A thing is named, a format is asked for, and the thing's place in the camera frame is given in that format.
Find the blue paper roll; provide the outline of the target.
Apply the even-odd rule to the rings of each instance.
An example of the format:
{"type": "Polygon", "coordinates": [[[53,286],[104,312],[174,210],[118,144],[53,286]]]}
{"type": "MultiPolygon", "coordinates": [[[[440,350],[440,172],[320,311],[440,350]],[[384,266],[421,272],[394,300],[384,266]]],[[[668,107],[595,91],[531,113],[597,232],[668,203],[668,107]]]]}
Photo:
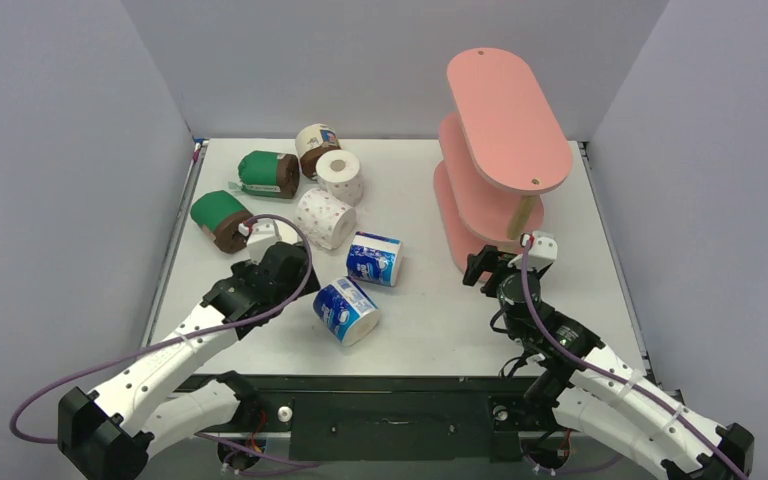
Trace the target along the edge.
{"type": "Polygon", "coordinates": [[[343,346],[366,337],[379,323],[382,312],[349,277],[339,277],[316,294],[313,310],[343,346]]]}

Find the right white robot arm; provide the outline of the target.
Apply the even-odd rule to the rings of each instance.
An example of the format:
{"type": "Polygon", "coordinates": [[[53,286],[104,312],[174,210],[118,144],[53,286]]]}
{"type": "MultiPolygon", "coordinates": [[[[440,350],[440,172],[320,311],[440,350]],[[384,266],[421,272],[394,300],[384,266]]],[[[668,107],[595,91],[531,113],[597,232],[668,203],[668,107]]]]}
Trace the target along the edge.
{"type": "Polygon", "coordinates": [[[633,368],[596,333],[543,301],[547,271],[530,266],[541,239],[524,252],[486,245],[466,258],[463,284],[497,300],[493,322],[523,348],[512,368],[543,372],[526,391],[524,413],[538,427],[574,430],[633,461],[657,479],[747,479],[755,439],[738,423],[722,425],[693,411],[633,368]]]}

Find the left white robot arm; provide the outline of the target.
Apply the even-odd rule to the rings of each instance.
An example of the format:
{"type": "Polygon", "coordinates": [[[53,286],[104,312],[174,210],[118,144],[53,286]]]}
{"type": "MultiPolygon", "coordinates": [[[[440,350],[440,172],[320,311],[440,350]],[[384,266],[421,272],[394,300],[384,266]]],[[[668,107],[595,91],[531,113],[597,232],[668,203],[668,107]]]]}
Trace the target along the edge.
{"type": "Polygon", "coordinates": [[[277,242],[261,260],[234,264],[167,336],[168,346],[158,343],[91,391],[75,387],[60,399],[60,452],[88,479],[135,479],[153,456],[209,427],[257,424],[259,393],[235,371],[172,394],[208,360],[318,287],[301,242],[277,242]]]}

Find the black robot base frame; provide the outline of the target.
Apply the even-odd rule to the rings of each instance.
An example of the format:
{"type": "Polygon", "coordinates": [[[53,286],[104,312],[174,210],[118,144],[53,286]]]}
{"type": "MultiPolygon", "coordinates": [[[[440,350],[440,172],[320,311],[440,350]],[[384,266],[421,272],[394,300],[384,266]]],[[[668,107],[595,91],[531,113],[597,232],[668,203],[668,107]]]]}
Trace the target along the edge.
{"type": "Polygon", "coordinates": [[[531,377],[245,375],[247,399],[211,434],[279,440],[298,461],[561,454],[565,429],[525,400],[531,377]]]}

